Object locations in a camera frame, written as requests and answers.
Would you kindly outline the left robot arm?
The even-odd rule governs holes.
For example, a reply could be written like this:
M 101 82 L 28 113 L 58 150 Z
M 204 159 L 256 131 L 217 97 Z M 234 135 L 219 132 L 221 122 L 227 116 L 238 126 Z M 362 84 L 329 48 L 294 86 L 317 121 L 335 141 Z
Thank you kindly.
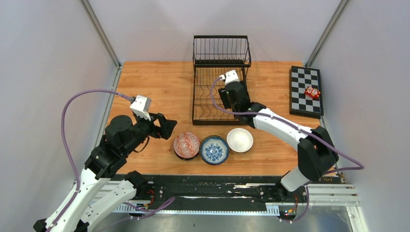
M 130 153 L 151 137 L 169 139 L 177 125 L 176 120 L 166 119 L 161 113 L 150 113 L 148 119 L 139 116 L 135 119 L 133 123 L 129 116 L 119 115 L 111 120 L 99 145 L 86 160 L 72 192 L 51 216 L 35 222 L 36 232 L 90 232 L 123 202 L 147 196 L 147 180 L 139 172 L 132 171 L 115 190 L 91 203 L 126 164 Z

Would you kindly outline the white orange bowl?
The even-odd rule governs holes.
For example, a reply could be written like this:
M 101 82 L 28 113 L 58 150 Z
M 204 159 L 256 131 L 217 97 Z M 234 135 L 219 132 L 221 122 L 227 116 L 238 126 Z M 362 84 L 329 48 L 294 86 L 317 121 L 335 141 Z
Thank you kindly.
M 248 152 L 253 146 L 253 136 L 243 128 L 231 130 L 226 137 L 229 148 L 236 153 Z

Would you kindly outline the black wire dish rack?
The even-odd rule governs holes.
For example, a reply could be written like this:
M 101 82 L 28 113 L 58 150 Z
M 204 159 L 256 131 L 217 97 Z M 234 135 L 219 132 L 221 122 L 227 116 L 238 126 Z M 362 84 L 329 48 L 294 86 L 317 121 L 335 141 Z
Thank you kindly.
M 193 37 L 193 103 L 195 126 L 234 126 L 240 122 L 219 110 L 223 107 L 218 93 L 225 82 L 220 76 L 235 70 L 239 81 L 246 83 L 251 67 L 247 35 L 194 35 Z

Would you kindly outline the blue floral bowl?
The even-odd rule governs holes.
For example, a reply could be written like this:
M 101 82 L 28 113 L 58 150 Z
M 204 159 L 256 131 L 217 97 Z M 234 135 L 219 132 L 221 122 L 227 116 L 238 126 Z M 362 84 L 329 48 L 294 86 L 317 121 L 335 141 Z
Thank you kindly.
M 229 156 L 229 146 L 225 139 L 211 135 L 201 141 L 199 154 L 204 162 L 210 165 L 220 165 Z

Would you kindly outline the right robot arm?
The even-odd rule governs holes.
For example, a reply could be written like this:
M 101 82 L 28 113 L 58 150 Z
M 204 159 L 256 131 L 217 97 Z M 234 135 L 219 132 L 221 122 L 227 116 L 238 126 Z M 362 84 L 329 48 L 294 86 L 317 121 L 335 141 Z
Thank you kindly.
M 219 88 L 222 110 L 231 113 L 242 124 L 265 131 L 289 144 L 297 152 L 298 164 L 279 181 L 276 195 L 288 202 L 295 190 L 310 181 L 317 181 L 339 160 L 327 130 L 301 126 L 272 112 L 265 105 L 252 102 L 241 81 Z

